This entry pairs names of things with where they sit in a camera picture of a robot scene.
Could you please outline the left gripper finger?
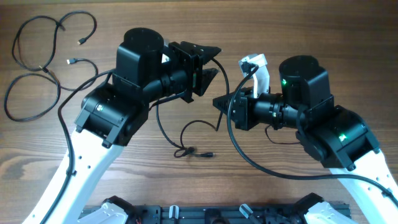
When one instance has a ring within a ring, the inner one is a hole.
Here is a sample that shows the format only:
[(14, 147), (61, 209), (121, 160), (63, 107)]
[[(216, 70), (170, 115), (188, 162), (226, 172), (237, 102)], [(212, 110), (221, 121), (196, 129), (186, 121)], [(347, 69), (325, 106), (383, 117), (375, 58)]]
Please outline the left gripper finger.
[(219, 47), (194, 45), (193, 49), (202, 60), (202, 64), (207, 64), (210, 60), (215, 58), (222, 50)]
[(219, 70), (216, 68), (207, 68), (201, 72), (201, 75), (198, 76), (197, 81), (197, 95), (203, 96), (209, 87), (210, 83), (216, 77)]

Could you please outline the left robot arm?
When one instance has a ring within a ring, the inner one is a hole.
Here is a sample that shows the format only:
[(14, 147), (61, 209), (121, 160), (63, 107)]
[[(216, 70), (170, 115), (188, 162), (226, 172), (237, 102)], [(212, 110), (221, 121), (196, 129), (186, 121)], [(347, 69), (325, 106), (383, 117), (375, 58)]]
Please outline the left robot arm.
[(138, 27), (124, 34), (116, 66), (81, 103), (67, 152), (26, 223), (76, 223), (104, 172), (147, 121), (149, 111), (178, 98), (202, 96), (218, 70), (207, 68), (219, 47), (165, 43)]

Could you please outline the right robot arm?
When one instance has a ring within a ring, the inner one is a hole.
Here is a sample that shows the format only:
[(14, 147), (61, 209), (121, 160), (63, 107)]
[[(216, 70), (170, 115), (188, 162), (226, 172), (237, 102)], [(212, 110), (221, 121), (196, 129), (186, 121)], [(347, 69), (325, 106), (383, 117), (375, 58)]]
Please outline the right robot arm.
[(396, 223), (397, 183), (386, 157), (365, 120), (334, 103), (328, 72), (315, 57), (298, 55), (280, 64), (279, 76), (280, 93), (240, 83), (213, 100), (228, 131), (260, 123), (295, 129), (304, 151), (342, 183), (369, 223)]

